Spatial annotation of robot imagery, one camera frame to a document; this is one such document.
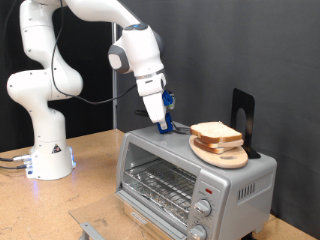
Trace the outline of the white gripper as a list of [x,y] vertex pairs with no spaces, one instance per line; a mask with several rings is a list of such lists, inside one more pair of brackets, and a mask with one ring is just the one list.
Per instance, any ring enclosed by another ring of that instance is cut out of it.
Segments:
[[137,79],[136,83],[139,96],[143,99],[150,120],[153,123],[158,123],[160,130],[167,130],[166,108],[162,99],[166,84],[165,75],[160,73],[149,78]]

